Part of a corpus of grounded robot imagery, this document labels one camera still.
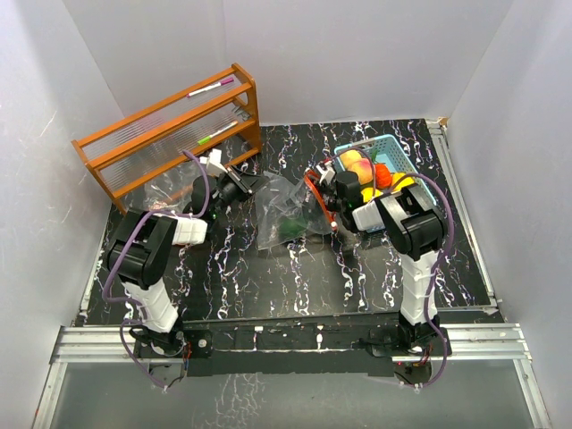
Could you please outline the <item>yellow fake lemon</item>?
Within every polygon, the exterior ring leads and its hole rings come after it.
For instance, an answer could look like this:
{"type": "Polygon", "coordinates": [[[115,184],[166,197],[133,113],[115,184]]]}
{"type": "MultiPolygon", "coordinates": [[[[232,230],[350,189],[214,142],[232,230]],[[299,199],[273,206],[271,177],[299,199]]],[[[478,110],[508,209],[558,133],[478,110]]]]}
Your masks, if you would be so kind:
{"type": "Polygon", "coordinates": [[[383,191],[378,188],[367,187],[361,190],[361,195],[365,204],[367,204],[373,198],[380,197],[382,194],[383,191]]]}

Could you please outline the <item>fake peach apple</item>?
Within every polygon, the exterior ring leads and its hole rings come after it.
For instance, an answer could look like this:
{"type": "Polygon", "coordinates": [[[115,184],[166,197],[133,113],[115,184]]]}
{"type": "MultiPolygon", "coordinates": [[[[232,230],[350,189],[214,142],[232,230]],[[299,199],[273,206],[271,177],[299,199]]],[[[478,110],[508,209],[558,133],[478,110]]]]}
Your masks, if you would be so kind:
{"type": "Polygon", "coordinates": [[[349,169],[355,162],[360,160],[362,155],[355,149],[351,149],[340,154],[339,159],[344,168],[349,169]]]}

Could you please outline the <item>fake pink peach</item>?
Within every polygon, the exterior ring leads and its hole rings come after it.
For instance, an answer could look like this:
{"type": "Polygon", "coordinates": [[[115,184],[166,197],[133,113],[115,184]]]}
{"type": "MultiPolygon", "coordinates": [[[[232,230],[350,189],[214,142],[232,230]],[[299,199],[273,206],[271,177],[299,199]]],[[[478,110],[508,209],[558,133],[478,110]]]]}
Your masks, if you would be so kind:
{"type": "Polygon", "coordinates": [[[366,158],[358,159],[349,167],[349,170],[357,175],[361,185],[367,185],[367,183],[371,183],[374,179],[374,168],[366,158]]]}

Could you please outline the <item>clear zip bag with fruit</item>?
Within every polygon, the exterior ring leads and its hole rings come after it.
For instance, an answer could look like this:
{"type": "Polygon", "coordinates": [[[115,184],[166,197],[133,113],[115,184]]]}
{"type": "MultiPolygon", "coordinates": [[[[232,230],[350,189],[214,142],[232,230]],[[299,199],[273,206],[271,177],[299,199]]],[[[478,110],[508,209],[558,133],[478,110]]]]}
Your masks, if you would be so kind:
{"type": "Polygon", "coordinates": [[[307,235],[329,235],[339,230],[335,216],[325,211],[324,202],[312,183],[317,175],[307,171],[302,179],[293,183],[273,172],[264,172],[266,185],[255,194],[257,217],[257,248],[268,250],[293,240],[282,240],[278,228],[285,218],[307,225],[307,235]]]}

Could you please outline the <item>fake green fruit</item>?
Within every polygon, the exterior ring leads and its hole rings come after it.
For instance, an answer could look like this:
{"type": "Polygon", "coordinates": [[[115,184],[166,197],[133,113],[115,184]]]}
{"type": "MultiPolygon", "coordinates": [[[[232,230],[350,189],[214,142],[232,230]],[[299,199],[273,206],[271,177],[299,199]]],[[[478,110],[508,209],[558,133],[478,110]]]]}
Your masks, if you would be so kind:
{"type": "Polygon", "coordinates": [[[278,228],[282,240],[295,240],[303,236],[306,231],[307,225],[305,223],[298,223],[290,218],[285,218],[278,228]]]}

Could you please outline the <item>clear zip bag with peppers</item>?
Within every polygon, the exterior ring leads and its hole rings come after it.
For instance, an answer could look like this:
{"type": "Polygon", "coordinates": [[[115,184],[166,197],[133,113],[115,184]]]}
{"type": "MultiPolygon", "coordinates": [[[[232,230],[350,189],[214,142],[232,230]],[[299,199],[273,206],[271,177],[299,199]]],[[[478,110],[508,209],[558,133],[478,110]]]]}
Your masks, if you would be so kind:
{"type": "Polygon", "coordinates": [[[200,177],[191,163],[180,164],[144,185],[143,207],[181,213],[190,201],[193,181],[200,177]]]}

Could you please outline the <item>yellow fake bell pepper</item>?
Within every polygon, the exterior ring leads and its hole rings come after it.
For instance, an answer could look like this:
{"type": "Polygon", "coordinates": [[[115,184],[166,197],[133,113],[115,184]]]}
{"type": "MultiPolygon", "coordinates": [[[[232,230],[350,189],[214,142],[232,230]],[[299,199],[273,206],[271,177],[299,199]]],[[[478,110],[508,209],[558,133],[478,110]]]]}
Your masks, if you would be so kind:
{"type": "Polygon", "coordinates": [[[414,178],[408,177],[404,172],[395,172],[391,177],[391,187],[394,191],[399,191],[404,187],[414,185],[416,183],[414,178]]]}

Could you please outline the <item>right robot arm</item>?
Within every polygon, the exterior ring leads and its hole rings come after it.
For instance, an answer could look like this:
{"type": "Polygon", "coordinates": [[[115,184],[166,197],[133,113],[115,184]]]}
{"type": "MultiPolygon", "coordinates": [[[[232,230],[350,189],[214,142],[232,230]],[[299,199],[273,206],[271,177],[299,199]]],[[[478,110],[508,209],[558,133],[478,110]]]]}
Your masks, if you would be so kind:
{"type": "Polygon", "coordinates": [[[337,172],[330,180],[308,172],[304,178],[332,229],[338,228],[338,215],[348,231],[383,230],[400,255],[402,301],[397,319],[371,329],[359,341],[375,357],[406,352],[426,358],[434,338],[447,340],[440,329],[434,288],[438,264],[452,244],[454,224],[448,204],[443,204],[448,211],[443,214],[418,179],[444,197],[434,182],[418,173],[404,174],[366,202],[354,172],[337,172]],[[414,182],[407,184],[408,179],[414,182]]]}

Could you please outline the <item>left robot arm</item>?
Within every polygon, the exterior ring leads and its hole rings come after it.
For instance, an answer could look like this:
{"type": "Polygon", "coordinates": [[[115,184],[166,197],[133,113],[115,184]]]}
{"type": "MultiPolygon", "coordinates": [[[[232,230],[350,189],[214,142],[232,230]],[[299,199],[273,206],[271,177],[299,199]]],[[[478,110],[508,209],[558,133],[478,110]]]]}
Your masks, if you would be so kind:
{"type": "Polygon", "coordinates": [[[137,208],[126,212],[105,251],[105,298],[113,299],[111,285],[119,279],[129,293],[127,301],[141,312],[141,320],[130,329],[135,339],[167,357],[182,351],[182,320],[164,285],[172,247],[202,244],[220,211],[250,199],[267,182],[264,175],[228,167],[196,178],[181,214],[137,208]]]}

